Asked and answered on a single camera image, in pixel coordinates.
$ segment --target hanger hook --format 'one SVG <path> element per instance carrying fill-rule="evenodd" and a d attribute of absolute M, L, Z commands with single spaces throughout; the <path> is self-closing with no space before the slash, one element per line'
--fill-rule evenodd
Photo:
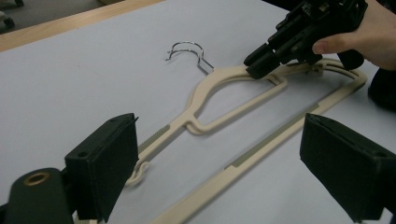
<path fill-rule="evenodd" d="M 197 47 L 201 50 L 201 52 L 198 53 L 197 51 L 195 51 L 195 50 L 193 50 L 193 49 L 175 49 L 175 46 L 180 45 L 180 44 L 192 44 L 192 45 L 195 45 L 195 46 L 197 46 Z M 213 65 L 210 64 L 210 63 L 209 63 L 207 60 L 205 60 L 205 58 L 204 58 L 204 48 L 202 48 L 201 45 L 199 45 L 199 44 L 197 44 L 197 43 L 195 43 L 195 42 L 192 42 L 192 41 L 180 41 L 180 42 L 177 42 L 176 44 L 174 44 L 174 45 L 172 46 L 171 50 L 168 50 L 168 51 L 167 51 L 168 57 L 167 57 L 165 60 L 166 60 L 166 61 L 170 60 L 170 59 L 172 58 L 172 55 L 173 55 L 174 53 L 181 52 L 181 51 L 187 51 L 187 52 L 194 53 L 194 54 L 198 57 L 198 63 L 197 63 L 198 68 L 199 68 L 202 72 L 204 72 L 206 75 L 208 75 L 208 74 L 210 74 L 210 73 L 213 72 L 213 68 L 214 68 Z M 201 66 L 201 62 L 204 62 L 207 66 L 210 67 L 210 72 L 208 72 L 207 69 L 205 69 L 205 68 L 203 68 L 203 67 Z"/>

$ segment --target beige plastic hanger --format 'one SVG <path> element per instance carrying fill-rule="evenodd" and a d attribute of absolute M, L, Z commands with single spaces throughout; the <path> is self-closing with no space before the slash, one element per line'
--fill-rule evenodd
<path fill-rule="evenodd" d="M 273 132 L 270 136 L 262 140 L 257 146 L 243 154 L 237 160 L 229 164 L 220 173 L 207 180 L 201 187 L 196 189 L 187 197 L 180 200 L 178 203 L 171 206 L 168 210 L 163 212 L 160 216 L 155 218 L 151 223 L 184 223 L 189 220 L 194 214 L 200 211 L 204 206 L 211 202 L 215 197 L 226 190 L 233 182 L 235 182 L 241 175 L 245 174 L 255 164 L 262 160 L 269 152 L 276 148 L 280 143 L 288 139 L 298 130 L 303 127 L 304 115 L 306 113 L 321 114 L 339 101 L 347 97 L 352 92 L 358 90 L 364 85 L 367 80 L 366 75 L 358 70 L 347 71 L 343 68 L 340 62 L 335 60 L 321 60 L 313 66 L 307 64 L 293 65 L 293 66 L 282 66 L 275 70 L 276 79 L 282 79 L 285 75 L 292 73 L 301 73 L 303 71 L 315 70 L 328 70 L 336 73 L 345 75 L 352 78 L 353 80 L 343 87 L 340 87 L 332 94 L 328 95 L 324 99 L 316 102 L 312 106 L 308 107 L 304 112 L 295 116 L 294 119 L 287 122 L 284 126 Z M 227 78 L 226 72 L 230 74 L 242 73 L 243 67 L 230 68 L 223 70 L 222 78 L 217 82 L 223 82 L 232 79 Z M 193 126 L 193 132 L 202 133 L 210 130 L 212 126 L 200 126 L 196 123 L 191 123 Z"/>
<path fill-rule="evenodd" d="M 265 99 L 276 94 L 287 85 L 287 81 L 283 77 L 278 77 L 275 74 L 267 76 L 266 79 L 275 85 L 271 90 L 266 91 L 243 105 L 238 106 L 235 110 L 209 124 L 202 124 L 195 116 L 216 87 L 230 81 L 253 80 L 245 69 L 245 66 L 214 69 L 213 73 L 205 77 L 192 92 L 186 109 L 172 122 L 161 128 L 146 142 L 139 146 L 139 161 L 137 162 L 134 168 L 134 174 L 127 182 L 127 185 L 136 184 L 140 181 L 141 176 L 147 167 L 147 161 L 152 160 L 152 158 L 160 153 L 163 150 L 163 145 L 172 139 L 172 137 L 174 137 L 177 131 L 182 127 L 186 126 L 191 133 L 195 134 L 207 133 L 215 130 L 220 125 L 229 122 L 241 113 L 248 111 L 254 105 L 259 104 Z"/>

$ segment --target black mechanical part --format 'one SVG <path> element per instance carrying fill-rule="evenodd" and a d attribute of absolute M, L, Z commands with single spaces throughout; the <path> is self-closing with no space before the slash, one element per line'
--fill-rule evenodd
<path fill-rule="evenodd" d="M 368 94 L 377 105 L 396 111 L 396 71 L 378 69 L 372 80 Z"/>
<path fill-rule="evenodd" d="M 46 168 L 15 181 L 9 194 L 5 223 L 73 224 L 61 172 Z"/>
<path fill-rule="evenodd" d="M 110 119 L 67 154 L 78 217 L 108 221 L 137 160 L 133 115 Z"/>
<path fill-rule="evenodd" d="M 292 11 L 295 7 L 297 7 L 302 0 L 288 0 L 288 1 L 282 1 L 282 0 L 262 0 L 264 2 L 267 2 L 271 5 L 274 5 L 276 7 L 281 7 L 283 9 L 286 9 L 287 11 Z"/>
<path fill-rule="evenodd" d="M 65 157 L 66 168 L 33 171 L 12 186 L 0 206 L 3 224 L 70 224 L 108 221 L 138 160 L 134 114 L 108 120 Z"/>
<path fill-rule="evenodd" d="M 17 7 L 23 7 L 24 6 L 23 0 L 15 0 L 15 4 L 17 4 Z"/>
<path fill-rule="evenodd" d="M 6 18 L 4 20 L 4 24 L 6 25 L 6 27 L 8 28 L 14 28 L 15 27 L 15 22 L 14 20 L 12 20 L 10 17 Z"/>
<path fill-rule="evenodd" d="M 396 212 L 396 155 L 345 125 L 305 116 L 301 160 L 355 222 Z"/>
<path fill-rule="evenodd" d="M 276 26 L 268 43 L 248 55 L 244 64 L 256 79 L 265 77 L 282 63 L 298 60 L 313 64 L 322 56 L 312 51 L 319 39 L 352 32 L 361 24 L 367 3 L 364 0 L 305 0 Z M 356 50 L 338 54 L 345 69 L 355 69 L 364 62 Z"/>

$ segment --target white table surface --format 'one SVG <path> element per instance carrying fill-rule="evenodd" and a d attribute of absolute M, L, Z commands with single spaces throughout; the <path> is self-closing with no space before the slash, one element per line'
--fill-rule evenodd
<path fill-rule="evenodd" d="M 164 60 L 177 41 L 202 45 L 215 67 L 242 65 L 286 13 L 259 0 L 168 0 L 1 52 L 0 203 L 19 176 L 63 169 L 64 156 L 108 119 L 135 113 L 142 143 L 176 118 L 205 77 L 193 54 Z M 395 114 L 367 98 L 376 68 L 365 63 L 361 71 L 368 84 L 324 116 L 395 152 Z M 284 92 L 225 128 L 200 136 L 183 132 L 152 161 L 143 183 L 121 194 L 109 223 L 149 223 L 344 82 L 334 74 L 290 77 Z M 232 83 L 214 95 L 200 120 L 209 122 L 269 86 Z M 298 132 L 190 223 L 352 223 L 300 161 L 300 140 Z M 385 211 L 379 222 L 368 223 L 389 219 Z"/>

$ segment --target finger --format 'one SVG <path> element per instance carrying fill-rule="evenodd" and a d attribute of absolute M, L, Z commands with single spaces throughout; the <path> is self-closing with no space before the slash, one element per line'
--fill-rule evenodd
<path fill-rule="evenodd" d="M 352 43 L 350 33 L 331 35 L 318 40 L 312 46 L 312 51 L 316 54 L 340 53 L 353 49 Z"/>

